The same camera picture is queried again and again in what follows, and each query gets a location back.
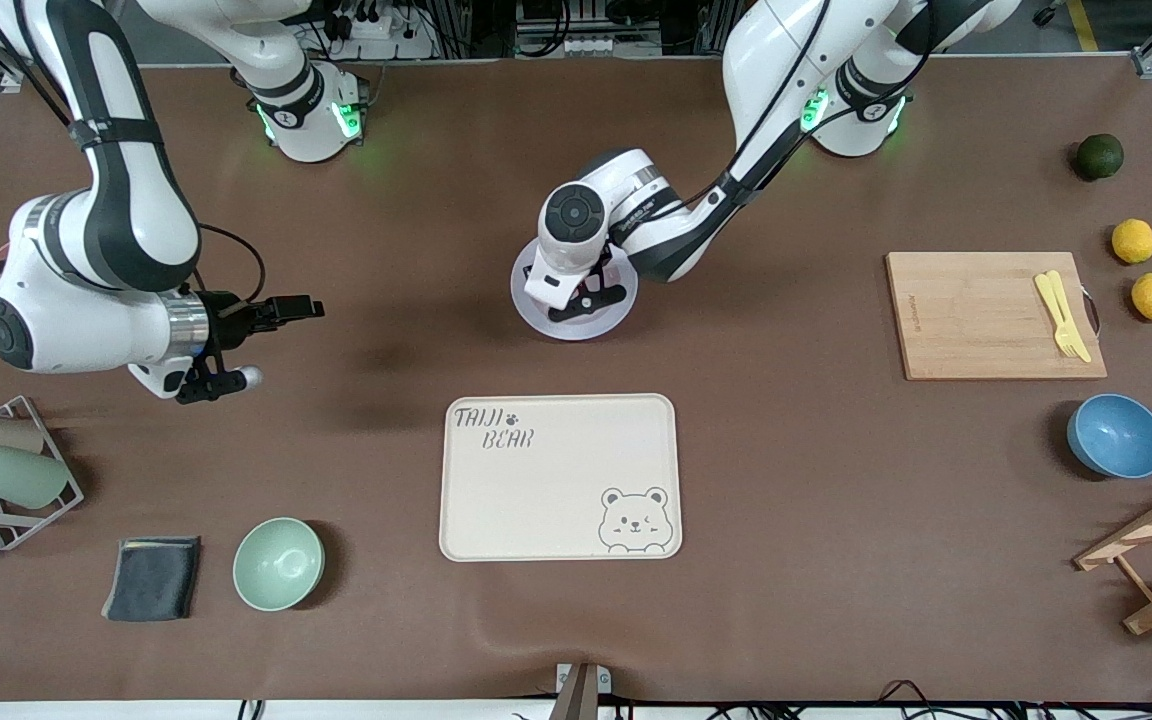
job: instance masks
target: tabletop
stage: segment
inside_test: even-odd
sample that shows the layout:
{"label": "tabletop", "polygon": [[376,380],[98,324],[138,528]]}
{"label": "tabletop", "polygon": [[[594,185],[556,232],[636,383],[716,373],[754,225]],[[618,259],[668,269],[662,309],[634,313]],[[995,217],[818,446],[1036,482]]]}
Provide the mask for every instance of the tabletop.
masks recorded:
{"label": "tabletop", "polygon": [[[376,78],[374,68],[358,68]],[[1152,82],[1123,56],[934,58],[867,158],[808,146],[684,281],[644,286],[608,336],[516,316],[508,275],[553,187],[643,147],[680,190],[733,151],[717,61],[389,68],[366,143],[297,165],[262,141],[225,69],[147,70],[180,185],[242,234],[271,293],[326,318],[252,338],[259,389],[157,401],[124,370],[41,377],[35,397],[88,500],[0,555],[0,700],[498,697],[597,661],[651,700],[1152,700],[1152,634],[1115,569],[1070,559],[1152,506],[1064,447],[1076,402],[1152,407],[1143,270],[1107,228],[1152,223]],[[1114,132],[1119,176],[1071,143]],[[13,211],[88,183],[38,97],[0,99],[0,245]],[[1102,318],[1102,381],[909,382],[890,251],[1071,251]],[[210,288],[251,259],[206,236]],[[463,396],[658,392],[676,407],[685,543],[650,562],[454,564],[438,546],[444,411]],[[305,606],[251,611],[230,560],[262,520],[328,547]],[[100,616],[119,538],[202,536],[192,615]],[[1152,546],[1134,551],[1152,579]]]}

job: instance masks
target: black round joint cap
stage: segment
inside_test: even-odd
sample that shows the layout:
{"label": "black round joint cap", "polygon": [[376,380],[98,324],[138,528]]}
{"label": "black round joint cap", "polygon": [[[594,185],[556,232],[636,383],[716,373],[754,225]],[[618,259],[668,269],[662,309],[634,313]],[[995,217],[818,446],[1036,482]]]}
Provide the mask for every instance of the black round joint cap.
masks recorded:
{"label": "black round joint cap", "polygon": [[582,184],[558,188],[545,206],[545,229],[559,242],[585,242],[602,228],[607,211],[597,192]]}
{"label": "black round joint cap", "polygon": [[0,357],[14,367],[33,369],[33,339],[17,309],[0,297]]}

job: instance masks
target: white plate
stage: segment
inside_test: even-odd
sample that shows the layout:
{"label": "white plate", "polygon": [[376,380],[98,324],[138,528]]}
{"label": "white plate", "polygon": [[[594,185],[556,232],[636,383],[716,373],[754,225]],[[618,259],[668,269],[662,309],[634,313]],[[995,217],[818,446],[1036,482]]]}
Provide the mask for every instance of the white plate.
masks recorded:
{"label": "white plate", "polygon": [[448,407],[439,547],[449,560],[659,560],[681,544],[667,397],[462,397]]}

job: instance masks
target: green lime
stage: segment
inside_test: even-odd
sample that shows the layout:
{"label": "green lime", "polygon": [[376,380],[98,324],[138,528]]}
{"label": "green lime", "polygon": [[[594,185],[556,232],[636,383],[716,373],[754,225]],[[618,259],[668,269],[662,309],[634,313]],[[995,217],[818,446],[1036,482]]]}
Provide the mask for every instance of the green lime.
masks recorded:
{"label": "green lime", "polygon": [[1074,168],[1087,181],[1114,177],[1123,168],[1123,143],[1112,135],[1089,137],[1078,145]]}

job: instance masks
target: white robotic arm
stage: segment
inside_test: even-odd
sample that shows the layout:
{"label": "white robotic arm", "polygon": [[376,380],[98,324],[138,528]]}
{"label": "white robotic arm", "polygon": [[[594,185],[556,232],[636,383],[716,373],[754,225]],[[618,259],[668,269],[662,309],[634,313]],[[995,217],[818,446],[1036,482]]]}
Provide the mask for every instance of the white robotic arm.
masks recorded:
{"label": "white robotic arm", "polygon": [[205,41],[238,70],[256,97],[270,141],[288,158],[317,162],[361,141],[361,82],[333,63],[311,63],[278,21],[311,0],[138,0],[157,22]]}
{"label": "white robotic arm", "polygon": [[33,373],[128,365],[157,396],[180,402],[255,384],[257,370],[225,370],[221,351],[323,306],[308,296],[251,305],[188,290],[198,225],[114,18],[88,0],[0,0],[0,41],[55,79],[92,170],[86,190],[29,200],[12,219],[1,359]]}
{"label": "white robotic arm", "polygon": [[1018,3],[759,0],[723,53],[736,154],[696,195],[699,205],[688,209],[643,150],[594,159],[545,200],[538,238],[524,250],[531,263],[520,262],[511,279],[515,305],[551,338],[608,332],[634,300],[609,276],[682,278],[808,137],[841,156],[877,150],[925,56],[995,26]]}

